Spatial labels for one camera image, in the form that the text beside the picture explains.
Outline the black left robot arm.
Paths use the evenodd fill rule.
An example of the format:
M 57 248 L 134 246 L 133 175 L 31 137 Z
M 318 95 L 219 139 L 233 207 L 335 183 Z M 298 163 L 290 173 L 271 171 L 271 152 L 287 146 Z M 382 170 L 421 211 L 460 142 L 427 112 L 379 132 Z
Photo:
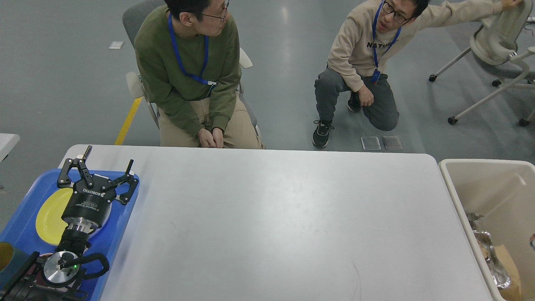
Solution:
M 137 197 L 131 170 L 90 171 L 92 150 L 33 183 L 1 232 L 2 301 L 97 301 Z

